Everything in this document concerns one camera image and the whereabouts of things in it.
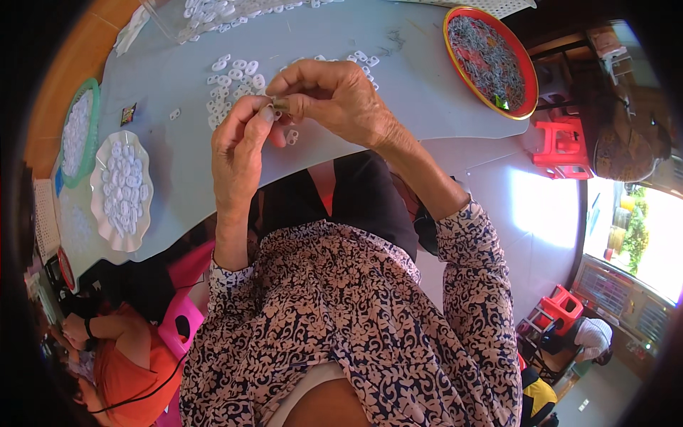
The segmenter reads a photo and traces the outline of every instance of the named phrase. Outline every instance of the white bowl with scalloped edge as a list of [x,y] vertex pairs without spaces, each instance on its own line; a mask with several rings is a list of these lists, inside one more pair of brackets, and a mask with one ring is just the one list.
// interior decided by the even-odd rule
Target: white bowl with scalloped edge
[[[102,181],[102,172],[107,170],[107,161],[111,156],[111,146],[114,141],[121,141],[122,146],[128,145],[135,149],[135,158],[142,161],[142,184],[147,184],[150,189],[150,195],[146,200],[140,201],[142,205],[142,216],[137,220],[137,230],[135,234],[128,232],[124,233],[124,237],[119,236],[118,232],[109,223],[107,214],[104,213],[104,200],[107,198],[104,195]],[[134,252],[142,246],[142,237],[150,227],[152,220],[150,216],[150,205],[152,204],[152,196],[154,195],[154,186],[150,178],[150,156],[147,151],[140,144],[137,135],[128,130],[121,130],[120,132],[109,135],[95,155],[95,169],[90,175],[90,188],[92,190],[92,200],[90,202],[90,210],[97,219],[97,231],[100,236],[106,239],[111,248],[115,251]]]

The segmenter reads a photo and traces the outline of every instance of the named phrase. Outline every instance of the fingernail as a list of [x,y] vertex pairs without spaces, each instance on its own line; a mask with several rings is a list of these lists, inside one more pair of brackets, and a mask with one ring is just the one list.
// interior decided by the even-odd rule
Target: fingernail
[[261,108],[261,111],[259,111],[258,114],[261,116],[263,120],[266,120],[268,123],[272,123],[275,120],[275,112],[273,111],[272,104],[268,104],[265,107]]
[[290,100],[287,98],[277,98],[273,100],[273,109],[286,113],[290,109]]

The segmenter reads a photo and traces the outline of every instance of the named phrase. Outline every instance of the black wristband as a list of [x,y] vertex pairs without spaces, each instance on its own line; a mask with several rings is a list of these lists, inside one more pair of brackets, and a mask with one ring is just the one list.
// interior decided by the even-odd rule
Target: black wristband
[[87,332],[87,336],[90,337],[90,338],[95,338],[95,337],[92,335],[92,332],[90,332],[90,318],[83,319],[83,320],[85,321],[85,322],[84,322],[84,323],[85,323],[85,332]]

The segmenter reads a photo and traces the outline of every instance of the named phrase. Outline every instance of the light blue table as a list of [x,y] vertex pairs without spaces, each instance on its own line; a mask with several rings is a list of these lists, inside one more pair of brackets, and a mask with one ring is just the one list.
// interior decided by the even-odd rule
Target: light blue table
[[[166,7],[182,8],[181,0]],[[152,223],[139,250],[113,251],[97,233],[90,213],[88,177],[69,200],[90,218],[92,234],[86,250],[66,247],[75,277],[101,258],[120,264],[142,261],[176,242],[215,211],[210,170],[210,137],[206,103],[215,86],[206,85],[211,64],[230,54],[231,61],[259,61],[267,81],[298,57],[346,58],[356,50],[380,57],[372,68],[378,93],[418,139],[441,137],[502,138],[526,131],[528,120],[511,120],[480,102],[455,73],[446,54],[441,25],[448,9],[384,0],[346,0],[313,9],[304,5],[281,14],[250,19],[225,33],[203,33],[182,46],[168,40],[149,22],[127,53],[109,55],[101,85],[99,142],[122,129],[121,112],[137,102],[134,122],[123,129],[136,133],[150,155],[154,199]],[[388,39],[398,30],[405,40],[398,50]],[[219,74],[227,74],[230,67]],[[181,116],[169,114],[180,108]],[[295,126],[295,146],[264,146],[261,185],[318,163],[359,150],[315,122]]]

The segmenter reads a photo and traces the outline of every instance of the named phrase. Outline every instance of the green basket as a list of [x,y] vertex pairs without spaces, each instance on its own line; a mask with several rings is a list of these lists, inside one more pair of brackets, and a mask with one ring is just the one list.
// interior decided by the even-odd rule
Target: green basket
[[[68,188],[73,189],[79,184],[81,179],[92,173],[95,168],[95,154],[98,149],[97,142],[97,122],[100,117],[100,86],[97,80],[90,77],[88,80],[84,81],[79,87],[71,100],[71,105],[69,105],[69,110],[66,114],[66,119],[64,119],[64,127],[69,122],[69,116],[71,115],[71,109],[74,104],[81,99],[81,96],[88,89],[92,89],[92,107],[90,109],[90,125],[88,126],[87,138],[85,139],[85,147],[83,148],[83,157],[81,157],[81,166],[76,176],[69,176],[61,171],[61,177],[64,180],[64,185]],[[61,147],[59,148],[59,165],[61,167],[61,162],[64,160],[64,131],[61,134]]]

